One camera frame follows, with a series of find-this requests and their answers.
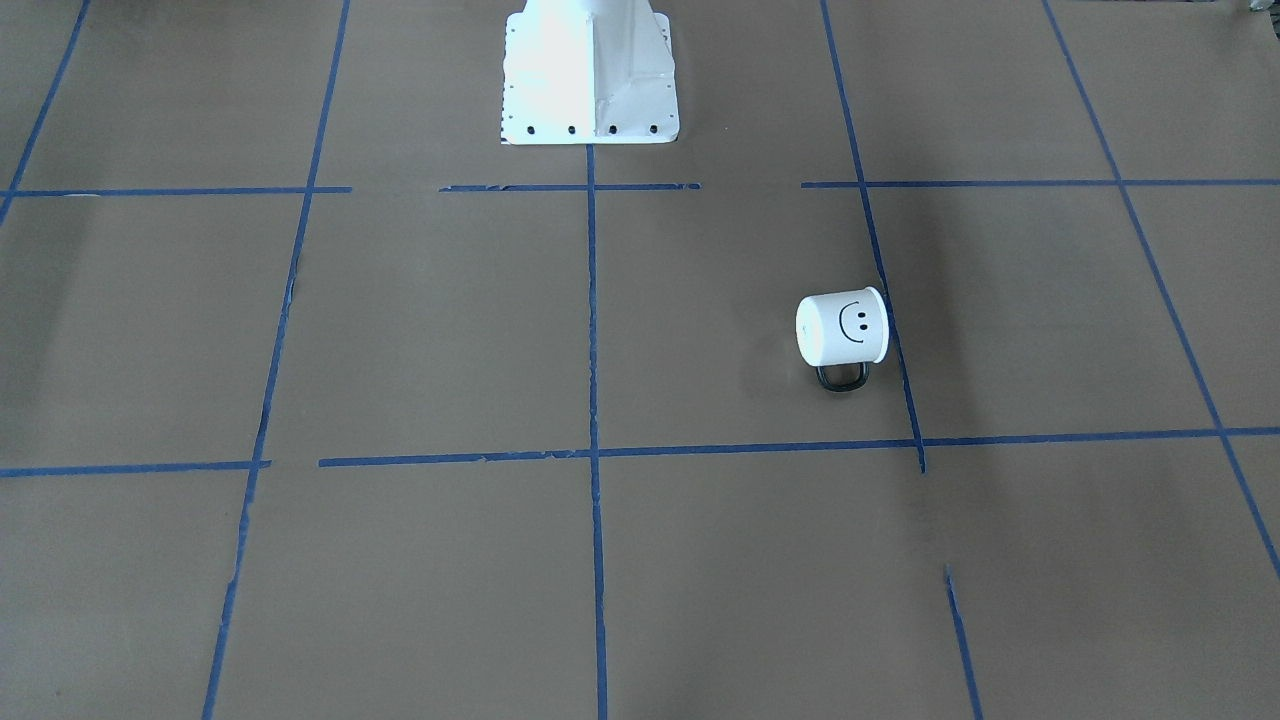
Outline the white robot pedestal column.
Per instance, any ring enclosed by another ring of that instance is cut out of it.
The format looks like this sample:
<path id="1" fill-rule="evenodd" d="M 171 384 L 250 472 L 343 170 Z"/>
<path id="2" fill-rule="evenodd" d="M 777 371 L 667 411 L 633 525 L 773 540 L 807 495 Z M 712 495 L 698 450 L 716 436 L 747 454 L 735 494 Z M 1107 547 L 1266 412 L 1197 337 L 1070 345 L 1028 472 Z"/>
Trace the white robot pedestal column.
<path id="1" fill-rule="evenodd" d="M 506 18 L 500 141 L 672 143 L 673 33 L 649 1 L 527 1 Z"/>

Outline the white smiley face mug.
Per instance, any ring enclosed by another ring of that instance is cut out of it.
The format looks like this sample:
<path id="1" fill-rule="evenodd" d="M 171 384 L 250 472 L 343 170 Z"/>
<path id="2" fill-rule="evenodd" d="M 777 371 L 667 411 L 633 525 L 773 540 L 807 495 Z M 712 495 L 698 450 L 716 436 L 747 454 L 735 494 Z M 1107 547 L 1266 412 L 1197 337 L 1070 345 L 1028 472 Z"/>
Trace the white smiley face mug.
<path id="1" fill-rule="evenodd" d="M 876 287 L 805 297 L 795 315 L 795 336 L 803 360 L 814 369 L 819 386 L 833 393 L 860 389 L 870 366 L 884 360 L 890 346 L 890 315 Z M 855 366 L 854 379 L 835 382 L 832 366 Z"/>

